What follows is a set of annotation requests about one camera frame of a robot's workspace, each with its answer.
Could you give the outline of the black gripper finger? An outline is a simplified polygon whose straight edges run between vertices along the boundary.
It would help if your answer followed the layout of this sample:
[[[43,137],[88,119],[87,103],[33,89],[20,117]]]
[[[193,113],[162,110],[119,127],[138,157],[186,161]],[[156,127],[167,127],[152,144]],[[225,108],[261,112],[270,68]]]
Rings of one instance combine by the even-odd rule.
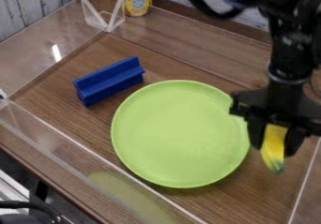
[[[262,147],[266,125],[267,125],[267,120],[263,119],[262,117],[251,115],[247,118],[247,131],[249,131],[250,145],[257,150],[259,150]]]
[[[285,138],[285,156],[293,157],[305,141],[305,139],[310,136],[310,132],[297,126],[290,126],[286,138]]]

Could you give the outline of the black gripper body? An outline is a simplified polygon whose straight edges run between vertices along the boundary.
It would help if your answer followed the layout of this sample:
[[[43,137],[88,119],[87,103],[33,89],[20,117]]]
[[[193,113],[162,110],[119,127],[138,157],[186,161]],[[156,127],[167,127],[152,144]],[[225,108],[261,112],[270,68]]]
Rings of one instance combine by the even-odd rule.
[[[294,89],[262,88],[230,94],[230,114],[246,121],[257,117],[270,124],[301,127],[310,135],[321,136],[321,104]]]

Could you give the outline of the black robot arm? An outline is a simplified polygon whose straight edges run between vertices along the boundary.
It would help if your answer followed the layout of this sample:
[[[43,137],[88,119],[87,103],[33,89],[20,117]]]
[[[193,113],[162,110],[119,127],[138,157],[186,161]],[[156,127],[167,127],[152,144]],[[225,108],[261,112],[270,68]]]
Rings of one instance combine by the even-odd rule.
[[[313,71],[321,68],[321,0],[225,0],[215,11],[205,0],[189,0],[207,16],[226,20],[255,7],[269,20],[269,84],[230,94],[230,113],[247,121],[250,144],[263,147],[269,125],[286,129],[284,154],[294,156],[309,136],[321,136],[321,104],[305,92]]]

